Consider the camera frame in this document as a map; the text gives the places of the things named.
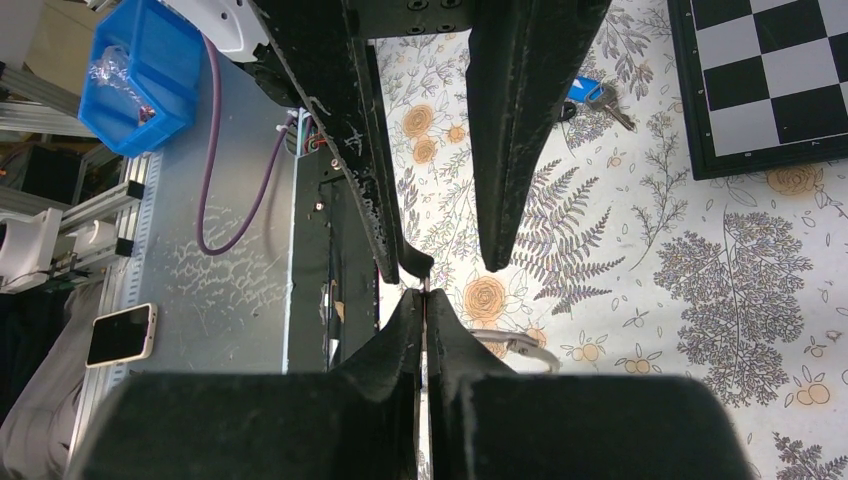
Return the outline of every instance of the metal bracket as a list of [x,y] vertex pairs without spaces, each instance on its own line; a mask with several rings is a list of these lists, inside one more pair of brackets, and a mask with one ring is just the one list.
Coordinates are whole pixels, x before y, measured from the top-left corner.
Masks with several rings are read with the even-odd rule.
[[112,187],[62,214],[59,233],[66,235],[94,220],[100,220],[119,210],[137,204],[144,197],[144,185],[133,180]]
[[468,332],[481,342],[505,343],[511,352],[545,362],[548,365],[548,373],[559,372],[561,363],[556,355],[540,347],[539,341],[526,333],[482,329],[469,329]]
[[[136,305],[141,300],[139,295],[142,262],[139,259],[147,253],[150,240],[151,218],[161,173],[161,160],[161,154],[144,154],[127,159],[124,166],[122,173],[124,181],[143,183],[146,193],[140,205],[124,206],[118,212],[116,223],[118,236],[122,239],[132,239],[132,248],[137,258],[129,262],[114,262],[113,256],[113,263],[105,267],[106,273],[98,309],[100,315]],[[126,364],[86,369],[71,435],[69,460],[73,458],[79,441],[85,435],[88,422],[97,405],[112,388],[121,383],[128,370]]]
[[0,130],[89,138],[96,136],[76,116],[71,117],[33,102],[0,103]]
[[48,106],[74,120],[77,118],[80,104],[79,96],[37,75],[14,69],[3,62],[0,62],[0,88]]
[[24,215],[37,215],[48,208],[67,210],[70,205],[22,192],[14,188],[0,186],[0,208]]

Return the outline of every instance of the plastic bag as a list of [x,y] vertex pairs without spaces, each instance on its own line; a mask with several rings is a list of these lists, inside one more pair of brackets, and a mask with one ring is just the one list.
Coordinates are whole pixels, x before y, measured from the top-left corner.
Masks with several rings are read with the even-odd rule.
[[129,63],[130,58],[126,50],[119,45],[112,45],[106,47],[100,59],[92,63],[89,75],[98,86],[123,92],[126,101],[131,104],[130,107],[138,112],[139,125],[142,125],[153,118],[156,112],[144,102],[127,80]]

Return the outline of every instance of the orange flower print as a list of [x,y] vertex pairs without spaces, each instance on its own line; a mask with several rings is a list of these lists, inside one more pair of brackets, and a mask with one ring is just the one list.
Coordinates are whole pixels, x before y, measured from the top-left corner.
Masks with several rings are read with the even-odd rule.
[[426,165],[436,155],[436,143],[432,140],[419,140],[412,149],[412,159],[418,165]]
[[448,130],[448,140],[451,143],[459,143],[465,140],[465,129],[462,128],[462,125],[458,127],[452,126],[450,130]]
[[627,155],[627,152],[619,153],[618,148],[613,150],[612,155],[610,155],[610,158],[607,159],[607,168],[610,168],[610,167],[615,168],[615,167],[618,167],[619,165],[621,165],[621,157],[623,157],[625,155]]
[[475,330],[497,330],[497,318],[475,318],[471,321],[471,328]]
[[671,105],[668,106],[666,111],[673,111],[674,113],[683,113],[683,103],[681,102],[680,97],[671,97],[671,99],[674,101],[671,102]]
[[822,175],[821,169],[816,169],[812,165],[800,165],[770,170],[766,174],[766,181],[775,192],[793,196],[812,192],[816,183],[821,181]]
[[433,109],[429,105],[416,105],[403,116],[403,133],[409,138],[418,138],[433,125]]
[[616,360],[615,366],[624,365],[624,371],[632,374],[645,375],[650,373],[651,370],[662,373],[662,368],[659,365],[655,365],[654,360],[660,358],[662,356],[662,352],[654,352],[648,355],[646,358],[642,358],[642,346],[638,343],[636,344],[636,357],[635,358],[627,358],[622,357]]
[[577,339],[580,343],[579,346],[560,345],[559,348],[565,350],[565,356],[571,357],[575,362],[586,360],[587,362],[594,363],[601,355],[606,355],[607,351],[601,344],[607,340],[607,337],[608,335],[601,335],[597,339],[593,339],[592,337],[587,338],[586,332],[580,330],[580,337]]
[[506,344],[500,342],[483,342],[483,346],[489,349],[498,358],[506,357]]
[[794,392],[790,392],[786,395],[786,398],[783,400],[783,407],[787,408],[789,405],[798,401],[799,404],[804,406],[809,405],[824,405],[825,403],[830,401],[830,389],[823,383],[824,382],[824,372],[819,373],[815,377],[810,374],[810,369],[807,368],[806,365],[801,367],[801,373],[804,377],[804,383],[801,383],[801,380],[798,377],[793,376],[792,381],[795,382],[795,385],[798,387],[798,390]]
[[465,287],[465,312],[474,320],[497,321],[506,307],[506,290],[494,277],[480,277]]
[[541,328],[531,327],[524,331],[530,338],[539,342],[539,348],[545,348],[545,345],[548,344],[548,337],[545,335],[545,332],[542,331]]

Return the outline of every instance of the screw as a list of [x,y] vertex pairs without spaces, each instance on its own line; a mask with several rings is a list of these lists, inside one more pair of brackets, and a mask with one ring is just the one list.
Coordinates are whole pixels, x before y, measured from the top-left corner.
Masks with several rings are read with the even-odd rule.
[[406,8],[412,11],[424,10],[429,4],[430,2],[428,2],[427,0],[411,0],[409,3],[406,4]]

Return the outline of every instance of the chessboard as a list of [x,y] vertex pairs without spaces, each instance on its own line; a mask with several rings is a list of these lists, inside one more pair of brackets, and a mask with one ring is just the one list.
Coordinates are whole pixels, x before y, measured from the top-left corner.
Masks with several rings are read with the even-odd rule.
[[668,0],[695,179],[848,158],[848,0]]

